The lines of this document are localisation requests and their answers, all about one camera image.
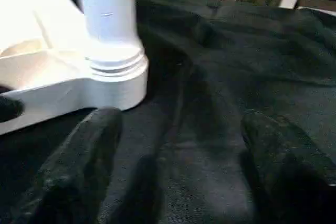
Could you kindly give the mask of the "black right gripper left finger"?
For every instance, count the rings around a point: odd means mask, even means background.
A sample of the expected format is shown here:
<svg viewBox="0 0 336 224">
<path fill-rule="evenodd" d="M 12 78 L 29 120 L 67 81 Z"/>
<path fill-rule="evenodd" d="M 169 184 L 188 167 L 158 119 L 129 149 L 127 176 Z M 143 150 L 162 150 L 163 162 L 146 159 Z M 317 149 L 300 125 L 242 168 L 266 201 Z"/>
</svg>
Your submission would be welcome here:
<svg viewBox="0 0 336 224">
<path fill-rule="evenodd" d="M 1 223 L 97 223 L 123 119 L 90 112 L 54 148 L 40 136 L 1 137 Z"/>
</svg>

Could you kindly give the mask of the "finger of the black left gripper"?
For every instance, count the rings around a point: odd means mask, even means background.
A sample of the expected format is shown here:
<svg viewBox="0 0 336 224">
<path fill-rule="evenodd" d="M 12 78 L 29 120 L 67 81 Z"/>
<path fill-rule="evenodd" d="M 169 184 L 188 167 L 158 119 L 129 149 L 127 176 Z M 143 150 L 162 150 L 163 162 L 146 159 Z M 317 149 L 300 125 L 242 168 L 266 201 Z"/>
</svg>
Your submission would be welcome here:
<svg viewBox="0 0 336 224">
<path fill-rule="evenodd" d="M 25 105 L 18 100 L 1 97 L 0 123 L 4 123 L 19 117 L 25 110 Z"/>
</svg>

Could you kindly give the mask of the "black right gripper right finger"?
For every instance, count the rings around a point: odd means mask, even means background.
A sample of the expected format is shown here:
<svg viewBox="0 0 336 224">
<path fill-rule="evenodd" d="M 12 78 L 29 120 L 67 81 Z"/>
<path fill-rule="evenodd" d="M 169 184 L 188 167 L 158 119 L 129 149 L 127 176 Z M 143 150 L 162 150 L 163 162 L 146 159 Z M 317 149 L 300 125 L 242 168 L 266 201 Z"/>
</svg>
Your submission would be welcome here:
<svg viewBox="0 0 336 224">
<path fill-rule="evenodd" d="M 242 136 L 280 223 L 335 223 L 335 162 L 279 114 L 248 110 Z"/>
</svg>

